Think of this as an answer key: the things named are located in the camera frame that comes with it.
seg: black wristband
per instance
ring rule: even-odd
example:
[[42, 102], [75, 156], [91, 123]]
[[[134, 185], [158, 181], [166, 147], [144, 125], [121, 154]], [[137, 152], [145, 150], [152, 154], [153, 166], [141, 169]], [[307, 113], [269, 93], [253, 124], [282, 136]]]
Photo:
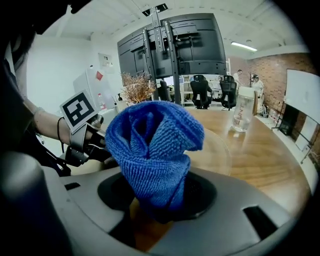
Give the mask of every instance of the black wristband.
[[63, 144], [63, 142], [61, 141], [61, 139], [60, 139], [60, 134], [59, 134], [59, 122], [60, 122], [61, 119], [65, 119], [65, 118], [64, 118], [64, 117], [60, 117], [56, 126], [57, 126], [58, 139], [59, 139], [59, 141], [61, 142], [62, 153], [64, 153], [64, 152], [65, 152], [64, 144]]

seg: towel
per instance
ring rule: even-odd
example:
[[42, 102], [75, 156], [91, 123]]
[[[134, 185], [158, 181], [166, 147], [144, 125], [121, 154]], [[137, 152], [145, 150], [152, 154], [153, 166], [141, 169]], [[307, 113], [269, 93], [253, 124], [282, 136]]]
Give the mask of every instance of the towel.
[[204, 128], [183, 107], [145, 101], [116, 116], [105, 143], [131, 185], [140, 207], [176, 211], [183, 206], [190, 158], [203, 148]]

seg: ceiling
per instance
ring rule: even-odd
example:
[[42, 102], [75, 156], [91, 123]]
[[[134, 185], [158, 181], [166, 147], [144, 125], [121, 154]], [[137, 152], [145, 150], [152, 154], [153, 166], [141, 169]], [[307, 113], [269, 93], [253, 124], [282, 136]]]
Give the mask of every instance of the ceiling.
[[291, 22], [268, 0], [92, 0], [75, 15], [67, 12], [45, 35], [89, 39], [93, 32], [103, 32], [118, 41], [150, 24], [142, 11], [163, 3], [168, 10], [159, 14], [160, 19], [214, 13], [225, 47], [231, 41], [259, 51], [303, 44]]

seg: dried plant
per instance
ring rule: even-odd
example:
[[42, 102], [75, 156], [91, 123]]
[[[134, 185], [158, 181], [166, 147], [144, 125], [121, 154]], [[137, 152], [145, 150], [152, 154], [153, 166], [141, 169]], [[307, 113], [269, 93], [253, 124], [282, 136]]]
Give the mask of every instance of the dried plant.
[[155, 83], [149, 82], [145, 73], [132, 77], [128, 73], [121, 74], [123, 84], [123, 95], [127, 102], [140, 103], [150, 97], [150, 94], [155, 91]]

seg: wooden table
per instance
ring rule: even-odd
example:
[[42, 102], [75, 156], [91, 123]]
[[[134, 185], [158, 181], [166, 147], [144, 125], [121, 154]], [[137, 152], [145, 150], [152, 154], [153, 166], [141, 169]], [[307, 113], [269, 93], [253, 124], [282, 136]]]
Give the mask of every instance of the wooden table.
[[[288, 148], [265, 124], [254, 117], [246, 133], [237, 133], [231, 129], [232, 112], [200, 109], [189, 112], [227, 146], [230, 176], [257, 187], [293, 216], [304, 208], [310, 196], [306, 177]], [[215, 171], [203, 166], [214, 153], [204, 148], [203, 156], [191, 157], [191, 165]]]

